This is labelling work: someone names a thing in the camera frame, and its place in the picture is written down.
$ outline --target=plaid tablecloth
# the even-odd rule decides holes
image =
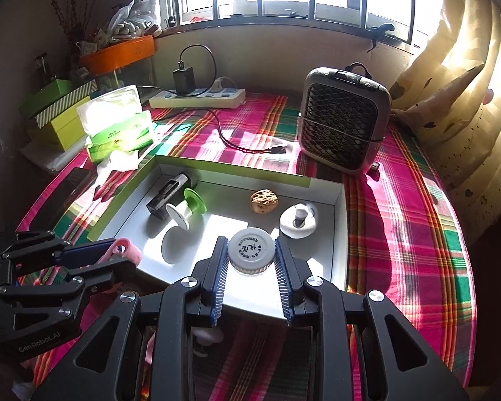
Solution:
[[[160,120],[169,111],[153,109],[153,119]],[[204,112],[189,112],[160,123],[156,131],[163,142],[151,155],[214,160],[343,182],[349,229],[348,291],[385,292],[466,385],[476,328],[473,277],[457,217],[436,172],[413,136],[391,123],[377,156],[377,174],[342,175],[300,152],[295,142],[298,112],[286,105],[285,97],[257,94],[249,94],[246,104],[235,111],[217,111],[223,134],[233,142],[252,148],[284,143],[288,148],[283,155],[244,154],[225,147],[216,122]],[[41,194],[19,230],[29,227],[40,206],[73,167],[88,162],[86,152],[80,153]],[[73,243],[85,242],[112,197],[135,173],[115,172],[97,194],[93,188],[87,191],[59,221],[56,233]],[[52,268],[27,276],[23,282],[49,284],[62,277],[59,269]],[[301,339],[308,340],[307,333],[230,318],[233,334],[209,358],[196,360],[197,398],[306,399],[308,350]],[[35,384],[41,383],[67,348],[38,357]],[[356,359],[353,363],[359,397]]]

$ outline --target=robotic arm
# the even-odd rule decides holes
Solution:
[[[102,264],[104,240],[80,246],[54,233],[21,233],[0,255],[0,349],[26,360],[80,335],[81,313],[92,294],[131,280],[135,265],[118,255]],[[18,286],[16,277],[49,266],[69,268],[60,285]],[[227,239],[209,259],[163,292],[122,293],[81,335],[32,396],[33,401],[115,400],[140,397],[146,330],[156,326],[150,400],[194,400],[191,327],[220,316],[228,267]],[[352,400],[347,325],[357,339],[363,399],[467,401],[468,397],[425,339],[380,291],[340,291],[313,276],[276,241],[275,269],[289,325],[311,329],[308,400]]]

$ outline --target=yellow box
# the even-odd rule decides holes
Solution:
[[[85,134],[76,109],[90,99],[89,96],[86,96],[56,116],[43,128],[30,130],[28,134],[32,139],[35,138],[54,149],[63,152],[67,151],[68,148],[74,145]]]

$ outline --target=silver screw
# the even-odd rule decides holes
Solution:
[[[306,281],[310,286],[321,286],[323,284],[323,279],[321,279],[319,276],[310,276],[306,279]]]
[[[369,298],[373,301],[382,301],[384,300],[384,294],[374,289],[373,291],[369,291]]]
[[[136,299],[136,293],[133,291],[123,292],[120,296],[120,299],[123,303],[131,303]]]
[[[199,281],[191,276],[182,279],[182,286],[186,288],[193,288],[197,283],[199,283]]]

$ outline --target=green box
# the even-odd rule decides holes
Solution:
[[[29,131],[30,136],[56,150],[67,151],[85,134],[76,109],[89,100],[89,97],[85,97],[56,116],[43,128]]]
[[[26,98],[20,106],[20,115],[25,120],[34,117],[58,99],[71,93],[73,86],[72,81],[54,80],[35,95],[30,95]]]

